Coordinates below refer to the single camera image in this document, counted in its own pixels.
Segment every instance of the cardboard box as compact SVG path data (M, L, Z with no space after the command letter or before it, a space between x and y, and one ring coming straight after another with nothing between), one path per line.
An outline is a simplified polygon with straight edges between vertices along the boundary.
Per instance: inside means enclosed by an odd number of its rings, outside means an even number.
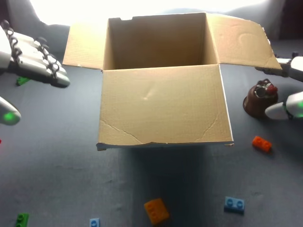
M63 63L103 70L99 150L231 143L220 64L280 69L260 25L207 13L74 25Z

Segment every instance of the glowing green light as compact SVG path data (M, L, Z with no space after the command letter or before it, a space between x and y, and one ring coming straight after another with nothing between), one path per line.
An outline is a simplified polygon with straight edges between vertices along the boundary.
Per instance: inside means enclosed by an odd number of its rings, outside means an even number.
M12 112L8 112L7 114L4 114L3 118L5 121L10 122L15 118L15 115Z

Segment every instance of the orange lego brick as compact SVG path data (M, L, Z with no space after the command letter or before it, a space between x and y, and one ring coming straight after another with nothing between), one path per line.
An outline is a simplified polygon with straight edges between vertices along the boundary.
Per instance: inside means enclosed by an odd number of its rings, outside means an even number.
M144 207L153 225L159 224L169 218L169 213L162 199L151 200L144 204Z
M252 141L252 145L260 148L262 151L269 153L271 149L271 143L265 139L262 139L260 136L256 136Z

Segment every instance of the bright white light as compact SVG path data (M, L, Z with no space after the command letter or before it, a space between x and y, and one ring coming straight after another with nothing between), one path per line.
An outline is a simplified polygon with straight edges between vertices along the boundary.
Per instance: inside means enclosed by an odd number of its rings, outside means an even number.
M39 19L46 24L71 25L77 21L96 21L102 18L165 14L173 9L192 12L224 13L233 9L255 5L267 0L31 0Z

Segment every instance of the dark gray tabletop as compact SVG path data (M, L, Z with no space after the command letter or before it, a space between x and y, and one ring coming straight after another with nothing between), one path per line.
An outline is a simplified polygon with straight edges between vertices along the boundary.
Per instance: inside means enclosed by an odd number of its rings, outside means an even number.
M302 41L272 45L282 57L303 52ZM102 227L151 226L143 204L158 197L173 227L302 225L303 121L257 120L242 101L260 79L278 87L280 100L303 83L222 65L234 146L97 151L102 74L64 68L67 89L16 87L16 75L0 76L0 96L22 114L16 126L0 126L0 226L14 226L20 212L30 213L29 227L86 227L90 218ZM256 135L272 142L272 156L251 146ZM244 199L245 215L224 213L225 196Z

